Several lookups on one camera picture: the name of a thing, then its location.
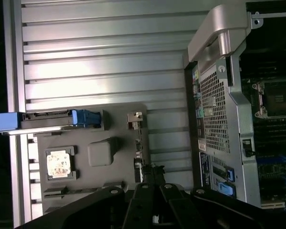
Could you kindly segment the green RAM stick on holder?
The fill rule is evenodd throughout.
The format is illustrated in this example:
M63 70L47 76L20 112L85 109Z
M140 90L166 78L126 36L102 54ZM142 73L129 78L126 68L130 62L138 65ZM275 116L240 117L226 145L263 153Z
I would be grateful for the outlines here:
M104 188L105 187L69 189L67 187L57 187L57 188L49 188L45 190L44 195L45 196L65 196L65 195L75 195L75 194L86 194L86 193L93 193L95 191L98 191Z

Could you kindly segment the CPU with metal lid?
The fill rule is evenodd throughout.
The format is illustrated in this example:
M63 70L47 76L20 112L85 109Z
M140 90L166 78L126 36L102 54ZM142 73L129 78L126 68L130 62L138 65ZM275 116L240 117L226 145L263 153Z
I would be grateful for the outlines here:
M65 150L51 151L46 159L48 175L52 178L67 177L71 173L70 155Z

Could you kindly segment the grey parts rack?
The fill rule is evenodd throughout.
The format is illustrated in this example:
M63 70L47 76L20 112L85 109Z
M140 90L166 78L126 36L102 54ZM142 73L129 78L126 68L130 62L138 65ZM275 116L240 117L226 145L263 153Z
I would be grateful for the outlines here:
M45 196L44 191L49 188L84 189L117 186L128 190L138 184L134 180L133 166L136 132L128 129L128 113L143 113L146 164L150 163L145 105L130 103L95 106L89 110L101 112L100 128L77 127L29 135L29 169L34 218L91 194ZM48 175L46 157L51 151L60 150L65 150L70 155L71 173L67 177L52 178Z

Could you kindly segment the white expansion slot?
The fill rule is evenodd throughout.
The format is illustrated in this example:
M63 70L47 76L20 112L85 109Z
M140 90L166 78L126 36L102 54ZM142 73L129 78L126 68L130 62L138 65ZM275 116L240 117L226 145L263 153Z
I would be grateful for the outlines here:
M276 209L276 208L285 208L284 201L264 201L261 203L262 209Z

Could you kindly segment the green motherboard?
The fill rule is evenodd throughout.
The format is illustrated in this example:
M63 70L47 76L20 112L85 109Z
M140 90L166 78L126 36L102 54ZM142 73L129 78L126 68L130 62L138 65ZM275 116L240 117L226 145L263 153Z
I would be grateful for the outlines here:
M252 89L259 81L286 79L286 53L242 54L239 64L242 93L252 110L261 203L284 201L286 211L286 118L256 118L257 93Z

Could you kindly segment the open PC case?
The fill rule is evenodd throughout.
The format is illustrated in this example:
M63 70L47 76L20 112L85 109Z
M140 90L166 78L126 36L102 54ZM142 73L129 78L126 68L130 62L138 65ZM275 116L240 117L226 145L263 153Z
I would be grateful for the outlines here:
M246 157L242 145L251 139L255 149L240 77L247 53L286 53L286 0L214 7L184 54L194 187L261 208L256 157Z

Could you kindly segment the hard disk with white label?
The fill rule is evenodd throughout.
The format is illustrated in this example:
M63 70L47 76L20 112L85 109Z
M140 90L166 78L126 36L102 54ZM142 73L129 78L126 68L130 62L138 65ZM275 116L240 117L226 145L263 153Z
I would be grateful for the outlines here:
M42 128L72 125L72 111L62 110L53 112L25 113L22 115L22 129Z

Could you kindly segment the CPU socket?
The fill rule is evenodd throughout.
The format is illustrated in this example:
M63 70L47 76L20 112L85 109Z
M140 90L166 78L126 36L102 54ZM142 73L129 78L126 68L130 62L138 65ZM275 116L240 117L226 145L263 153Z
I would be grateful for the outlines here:
M259 81L252 89L257 93L256 118L286 118L286 79Z

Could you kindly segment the black case switch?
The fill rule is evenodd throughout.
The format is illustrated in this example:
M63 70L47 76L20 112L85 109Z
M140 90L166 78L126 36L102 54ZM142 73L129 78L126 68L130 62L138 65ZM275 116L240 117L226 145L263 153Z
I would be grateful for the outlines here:
M243 150L246 157L255 156L255 151L252 148L251 139L242 140Z

